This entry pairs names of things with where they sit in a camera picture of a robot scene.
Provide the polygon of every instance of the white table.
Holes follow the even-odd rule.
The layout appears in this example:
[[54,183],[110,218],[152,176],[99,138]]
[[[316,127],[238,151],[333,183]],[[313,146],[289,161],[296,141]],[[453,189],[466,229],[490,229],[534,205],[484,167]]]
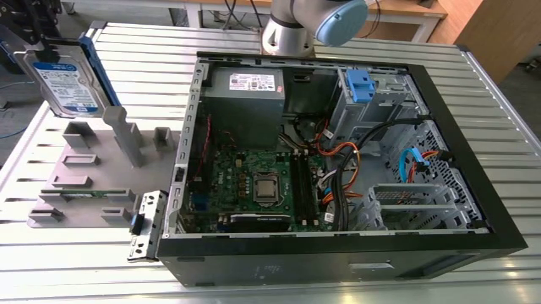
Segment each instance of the white table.
[[[181,130],[197,51],[260,53],[250,32],[112,23],[90,30],[113,86],[141,130]],[[128,229],[31,229],[71,120],[45,104],[0,171],[0,301],[78,303],[539,303],[541,151],[474,56],[453,46],[356,39],[317,56],[425,65],[530,249],[431,281],[185,288],[161,263],[130,264]],[[93,128],[106,127],[87,119]]]
[[[194,2],[181,2],[176,0],[73,0],[70,2],[63,2],[65,10],[69,13],[74,13],[77,7],[74,3],[97,3],[97,4],[118,4],[118,5],[132,5],[141,7],[154,7],[154,8],[168,8],[170,10],[173,25],[178,25],[182,14],[180,10],[186,10],[188,21],[190,27],[202,27],[202,11],[229,11],[226,4],[212,4],[212,3],[194,3]],[[261,14],[270,14],[272,9],[269,7],[258,7],[258,12]],[[254,8],[250,5],[237,5],[237,13],[254,13]],[[368,17],[369,21],[375,21],[376,15],[371,14]],[[412,42],[428,42],[432,32],[441,19],[441,14],[425,14],[424,16],[397,16],[397,15],[381,15],[380,21],[389,23],[407,23],[420,25]]]

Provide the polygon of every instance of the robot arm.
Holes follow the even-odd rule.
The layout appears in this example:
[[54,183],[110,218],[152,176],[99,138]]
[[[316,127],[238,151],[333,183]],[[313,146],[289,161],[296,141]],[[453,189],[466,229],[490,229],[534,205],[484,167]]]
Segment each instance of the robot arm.
[[13,51],[35,49],[43,61],[58,61],[46,38],[59,38],[61,0],[0,0],[0,41]]
[[356,36],[367,18],[364,0],[274,0],[264,48],[274,55],[309,56],[313,37],[340,46]]

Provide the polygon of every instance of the hard drive label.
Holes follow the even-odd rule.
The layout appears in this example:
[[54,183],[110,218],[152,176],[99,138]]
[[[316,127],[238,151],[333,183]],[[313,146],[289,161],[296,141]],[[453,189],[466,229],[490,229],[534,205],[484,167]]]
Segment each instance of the hard drive label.
[[61,106],[75,112],[95,112],[98,104],[85,86],[78,67],[66,63],[35,62],[34,68],[42,76]]

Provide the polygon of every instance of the aluminum extrusion table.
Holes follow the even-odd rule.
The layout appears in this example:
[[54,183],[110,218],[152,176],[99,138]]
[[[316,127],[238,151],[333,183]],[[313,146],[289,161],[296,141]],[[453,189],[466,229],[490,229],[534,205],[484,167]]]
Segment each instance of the aluminum extrusion table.
[[[181,130],[198,50],[260,53],[252,32],[110,23],[91,29],[140,129]],[[89,303],[531,303],[541,301],[541,145],[476,59],[455,46],[355,39],[319,57],[425,65],[530,248],[431,281],[185,288],[161,263],[130,264],[128,229],[31,229],[70,120],[42,106],[0,171],[0,301]],[[99,119],[87,119],[105,128]]]

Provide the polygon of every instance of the circuit board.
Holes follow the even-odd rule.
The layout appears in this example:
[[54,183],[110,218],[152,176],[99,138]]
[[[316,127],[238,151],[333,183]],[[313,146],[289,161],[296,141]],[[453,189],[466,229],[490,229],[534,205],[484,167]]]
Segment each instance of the circuit board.
[[[307,225],[296,219],[296,204],[292,182],[292,153],[266,151],[221,151],[214,157],[212,193],[193,195],[193,206],[201,215],[197,229],[202,233],[221,231],[220,214],[268,213],[292,217],[292,232],[328,231],[331,225],[317,212],[317,224]],[[321,156],[309,157],[316,191],[317,172],[324,167]]]

